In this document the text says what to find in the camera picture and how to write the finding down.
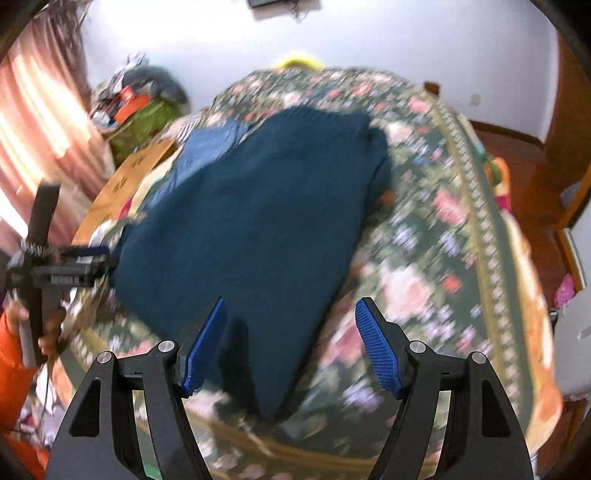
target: white wall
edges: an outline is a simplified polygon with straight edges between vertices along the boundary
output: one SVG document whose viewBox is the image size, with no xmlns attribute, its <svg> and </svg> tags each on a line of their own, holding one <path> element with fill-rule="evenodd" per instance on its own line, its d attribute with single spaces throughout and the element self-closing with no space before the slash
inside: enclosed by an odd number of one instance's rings
<svg viewBox="0 0 591 480">
<path fill-rule="evenodd" d="M 545 139 L 556 94 L 556 31 L 530 0 L 320 0 L 302 22 L 256 20 L 246 0 L 95 0 L 83 25 L 91 85 L 128 53 L 183 84 L 193 109 L 292 50 L 326 65 L 435 80 L 468 117 Z M 479 106 L 469 105 L 472 94 Z"/>
</svg>

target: blue gripper pad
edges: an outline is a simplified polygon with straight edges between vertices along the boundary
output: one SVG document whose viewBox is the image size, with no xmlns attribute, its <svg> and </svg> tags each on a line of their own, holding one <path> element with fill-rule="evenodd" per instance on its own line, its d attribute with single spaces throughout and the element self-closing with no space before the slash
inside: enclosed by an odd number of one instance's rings
<svg viewBox="0 0 591 480">
<path fill-rule="evenodd" d="M 369 297 L 357 302 L 355 323 L 380 385 L 395 398 L 404 398 L 412 382 L 406 353 L 408 338 L 399 325 L 386 321 Z"/>
<path fill-rule="evenodd" d="M 189 322 L 179 333 L 177 352 L 176 383 L 185 398 L 203 385 L 209 362 L 214 358 L 217 346 L 222 340 L 228 310 L 220 297 L 206 315 L 195 322 Z"/>
</svg>

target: pile of clothes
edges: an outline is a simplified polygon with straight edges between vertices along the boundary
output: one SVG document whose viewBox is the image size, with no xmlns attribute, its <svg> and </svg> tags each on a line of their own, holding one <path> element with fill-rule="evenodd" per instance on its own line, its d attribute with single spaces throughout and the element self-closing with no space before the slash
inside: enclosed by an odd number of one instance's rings
<svg viewBox="0 0 591 480">
<path fill-rule="evenodd" d="M 93 90 L 90 102 L 90 117 L 109 141 L 116 166 L 190 108 L 179 83 L 145 55 L 128 58 Z"/>
<path fill-rule="evenodd" d="M 386 137 L 369 123 L 295 107 L 254 131 L 197 128 L 132 199 L 141 221 L 119 241 L 118 300 L 174 338 L 222 296 L 230 321 L 208 379 L 266 420 L 282 416 L 391 184 Z"/>
</svg>

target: orange cloth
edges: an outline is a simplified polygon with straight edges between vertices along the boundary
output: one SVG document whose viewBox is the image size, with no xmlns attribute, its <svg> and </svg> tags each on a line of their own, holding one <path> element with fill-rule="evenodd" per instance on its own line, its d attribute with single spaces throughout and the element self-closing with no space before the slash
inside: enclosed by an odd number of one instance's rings
<svg viewBox="0 0 591 480">
<path fill-rule="evenodd" d="M 37 369 L 22 365 L 21 342 L 8 332 L 6 313 L 0 318 L 0 432 L 10 432 L 25 403 Z M 18 442 L 7 433 L 7 441 L 35 478 L 45 476 L 48 453 L 27 443 Z"/>
</svg>

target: bed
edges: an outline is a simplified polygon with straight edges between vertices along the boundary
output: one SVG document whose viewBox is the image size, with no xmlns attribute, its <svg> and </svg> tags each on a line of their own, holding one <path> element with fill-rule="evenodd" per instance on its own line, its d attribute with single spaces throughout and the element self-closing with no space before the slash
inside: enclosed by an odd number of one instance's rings
<svg viewBox="0 0 591 480">
<path fill-rule="evenodd" d="M 391 72 L 293 68 L 253 72 L 229 86 L 199 126 L 229 118 L 256 126 L 294 105 L 370 114 L 388 139 L 391 198 L 366 223 L 288 418 L 264 424 L 207 383 L 187 400 L 212 473 L 275 480 L 368 476 L 398 403 L 380 389 L 356 330 L 353 309 L 362 296 L 373 297 L 410 339 L 437 352 L 486 353 L 530 452 L 537 451 L 561 412 L 547 309 L 527 241 L 514 218 L 497 207 L 485 153 L 468 121 Z M 69 402 L 99 352 L 128 356 L 157 342 L 141 319 L 124 312 L 83 329 L 54 370 L 60 398 Z M 146 470 L 158 478 L 141 394 L 134 405 Z M 449 395 L 441 393 L 423 477 L 437 465 L 448 405 Z"/>
</svg>

